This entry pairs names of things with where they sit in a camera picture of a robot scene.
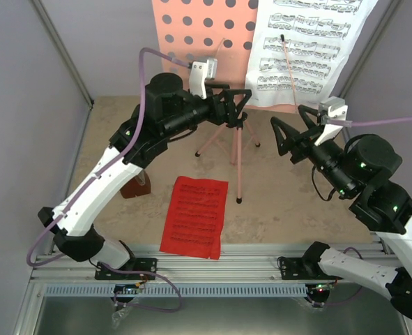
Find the red paper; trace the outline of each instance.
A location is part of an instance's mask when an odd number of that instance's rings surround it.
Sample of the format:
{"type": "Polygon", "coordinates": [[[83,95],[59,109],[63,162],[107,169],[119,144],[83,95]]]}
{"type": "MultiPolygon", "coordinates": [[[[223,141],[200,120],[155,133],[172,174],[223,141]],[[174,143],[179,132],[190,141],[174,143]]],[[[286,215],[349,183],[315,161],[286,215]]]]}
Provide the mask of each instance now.
{"type": "Polygon", "coordinates": [[[227,181],[178,177],[160,251],[218,260],[227,181]]]}

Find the white paper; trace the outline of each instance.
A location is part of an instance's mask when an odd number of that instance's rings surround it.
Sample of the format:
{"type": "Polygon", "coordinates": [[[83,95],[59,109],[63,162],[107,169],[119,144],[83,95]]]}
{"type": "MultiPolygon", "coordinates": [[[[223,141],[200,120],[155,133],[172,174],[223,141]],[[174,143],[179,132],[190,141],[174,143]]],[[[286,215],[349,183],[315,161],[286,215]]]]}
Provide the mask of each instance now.
{"type": "Polygon", "coordinates": [[[259,0],[247,66],[248,104],[317,105],[329,97],[377,0],[259,0]]]}

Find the robotic arm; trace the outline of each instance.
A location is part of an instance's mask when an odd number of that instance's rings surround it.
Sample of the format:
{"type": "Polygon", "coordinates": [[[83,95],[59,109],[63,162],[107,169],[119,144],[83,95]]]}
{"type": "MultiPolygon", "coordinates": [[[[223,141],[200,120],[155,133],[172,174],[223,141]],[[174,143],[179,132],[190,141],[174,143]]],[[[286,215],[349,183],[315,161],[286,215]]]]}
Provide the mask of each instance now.
{"type": "Polygon", "coordinates": [[[310,278],[323,272],[358,283],[383,295],[412,319],[412,199],[389,180],[402,158],[378,135],[356,136],[344,149],[335,144],[333,138],[342,126],[325,123],[328,119],[345,120],[347,106],[341,98],[323,101],[318,110],[300,105],[298,111],[308,128],[304,133],[276,117],[270,121],[279,155],[291,153],[293,164],[309,159],[338,192],[339,199],[354,199],[349,210],[380,236],[404,265],[374,265],[314,242],[303,255],[303,268],[298,271],[310,278]],[[308,114],[317,118],[317,124],[308,114]]]}
{"type": "Polygon", "coordinates": [[[54,242],[61,252],[78,262],[94,259],[114,269],[132,269],[132,266],[127,266],[135,260],[132,251],[122,241],[99,235],[93,226],[94,219],[122,186],[167,150],[169,142],[186,136],[178,134],[193,132],[204,121],[217,125],[226,123],[229,128],[236,126],[251,91],[230,89],[225,84],[205,84],[206,80],[215,77],[216,65],[216,59],[194,61],[190,91],[183,90],[182,79],[173,73],[153,77],[145,88],[145,118],[134,147],[123,159],[99,173],[130,143],[137,127],[139,105],[131,118],[113,134],[102,158],[80,186],[58,206],[40,210],[38,217],[45,227],[61,216],[58,224],[51,229],[55,235],[54,242]],[[214,88],[222,90],[214,94],[214,88]],[[237,105],[234,102],[236,95],[243,95],[237,105]],[[84,192],[74,198],[81,188],[84,192]],[[70,210],[64,212],[63,209],[71,202],[70,210]]]}

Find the beige tabletop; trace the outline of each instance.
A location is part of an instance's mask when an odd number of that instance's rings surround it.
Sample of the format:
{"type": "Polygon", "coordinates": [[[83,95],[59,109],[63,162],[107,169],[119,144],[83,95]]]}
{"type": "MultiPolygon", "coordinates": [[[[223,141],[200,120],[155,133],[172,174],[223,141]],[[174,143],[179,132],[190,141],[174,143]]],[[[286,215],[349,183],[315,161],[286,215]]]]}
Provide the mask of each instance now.
{"type": "MultiPolygon", "coordinates": [[[[86,129],[72,188],[91,171],[108,140],[129,119],[138,97],[101,97],[96,100],[86,129]]],[[[348,210],[351,202],[337,196],[323,202],[311,183],[307,162],[293,165],[289,155],[279,157],[269,119],[275,115],[299,130],[305,127],[296,114],[249,110],[249,120],[260,137],[261,147],[249,144],[243,152],[243,203],[236,204],[236,168],[229,157],[213,144],[201,157],[194,153],[216,129],[202,124],[192,136],[169,144],[146,169],[152,192],[125,200],[117,193],[95,221],[99,232],[127,243],[159,244],[170,203],[173,184],[178,176],[210,178],[229,182],[222,243],[369,243],[368,229],[348,210]]],[[[231,146],[232,130],[220,138],[231,146]]],[[[243,141],[249,140],[243,131],[243,141]]],[[[330,185],[317,173],[316,182],[323,194],[330,185]]]]}

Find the ventilation grille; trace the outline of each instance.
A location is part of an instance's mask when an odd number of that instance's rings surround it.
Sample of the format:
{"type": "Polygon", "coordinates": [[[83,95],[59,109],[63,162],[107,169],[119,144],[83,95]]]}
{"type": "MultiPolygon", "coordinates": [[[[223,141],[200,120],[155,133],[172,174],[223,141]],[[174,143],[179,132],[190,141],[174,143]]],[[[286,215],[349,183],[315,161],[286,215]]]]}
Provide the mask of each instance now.
{"type": "MultiPolygon", "coordinates": [[[[114,284],[49,284],[46,297],[111,297],[114,284]]],[[[305,297],[305,284],[178,284],[183,297],[305,297]]],[[[134,297],[136,290],[122,297],[134,297]]],[[[146,284],[140,297],[176,297],[167,284],[146,284]]]]}

